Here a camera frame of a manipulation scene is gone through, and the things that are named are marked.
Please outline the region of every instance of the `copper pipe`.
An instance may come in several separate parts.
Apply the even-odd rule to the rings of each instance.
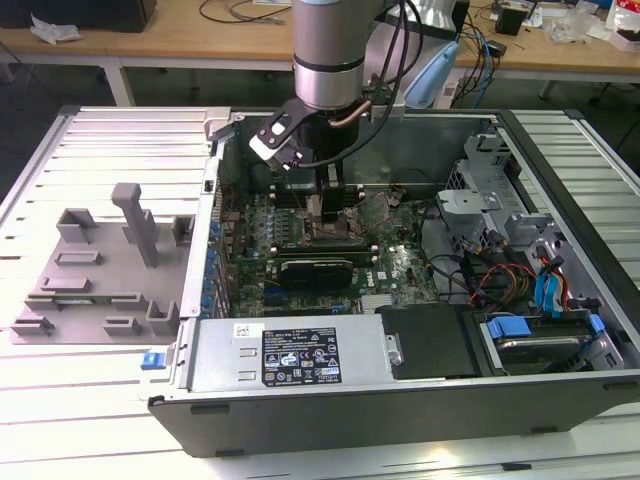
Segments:
[[[348,117],[343,118],[342,120],[336,120],[336,119],[329,120],[329,125],[332,128],[347,127],[351,125],[353,122],[355,122],[360,117],[360,115],[362,115],[364,112],[369,110],[369,108],[371,108],[371,105],[372,105],[371,100],[366,100],[362,105],[360,105],[353,112],[351,112],[351,114]]]

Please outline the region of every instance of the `motherboard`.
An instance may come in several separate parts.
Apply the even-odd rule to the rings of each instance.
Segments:
[[[438,301],[416,243],[425,202],[392,206],[389,190],[356,193],[352,207],[322,223],[309,213],[313,197],[225,192],[230,315],[360,314]]]

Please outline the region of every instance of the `floor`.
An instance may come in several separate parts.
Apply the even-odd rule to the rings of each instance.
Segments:
[[[37,80],[26,68],[33,71]],[[11,188],[61,105],[113,105],[98,68],[12,65],[12,69],[14,82],[0,84],[0,199]],[[277,107],[294,91],[289,73],[201,70],[198,90],[191,88],[187,70],[132,68],[128,73],[140,106]],[[599,93],[599,84],[559,83],[546,101],[538,97],[541,86],[538,81],[496,79],[480,108],[576,109],[614,147],[640,117],[640,90],[630,85],[615,85],[597,106],[588,101]],[[465,98],[459,106],[468,108],[472,101],[472,97]],[[640,171],[640,127],[629,136],[620,153]]]

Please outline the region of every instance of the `power supply label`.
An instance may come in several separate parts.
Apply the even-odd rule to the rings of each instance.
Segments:
[[[335,328],[262,332],[262,383],[291,387],[341,383]]]

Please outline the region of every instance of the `screw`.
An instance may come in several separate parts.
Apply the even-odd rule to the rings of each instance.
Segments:
[[[389,352],[389,361],[394,367],[399,367],[400,365],[402,365],[402,357],[400,356],[400,352]]]

